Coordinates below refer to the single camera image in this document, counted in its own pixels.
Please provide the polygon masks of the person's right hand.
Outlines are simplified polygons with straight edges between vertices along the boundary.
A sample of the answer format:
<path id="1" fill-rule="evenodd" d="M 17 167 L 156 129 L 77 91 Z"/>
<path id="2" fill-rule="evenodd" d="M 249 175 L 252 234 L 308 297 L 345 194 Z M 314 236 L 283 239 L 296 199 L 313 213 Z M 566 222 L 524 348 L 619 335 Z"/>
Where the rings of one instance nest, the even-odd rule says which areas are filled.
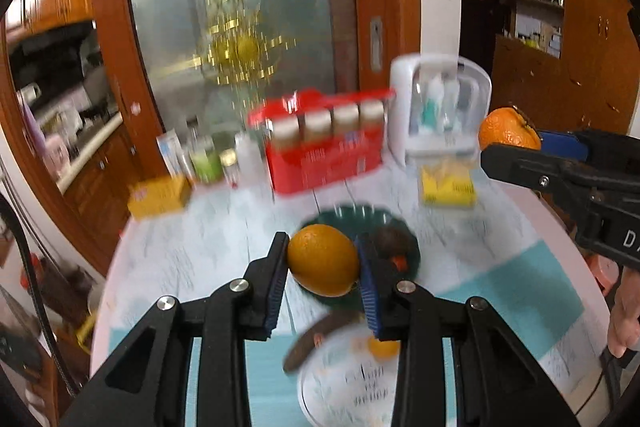
<path id="1" fill-rule="evenodd" d="M 608 350 L 613 357 L 621 358 L 639 342 L 639 314 L 640 275 L 636 270 L 625 268 L 608 324 Z"/>

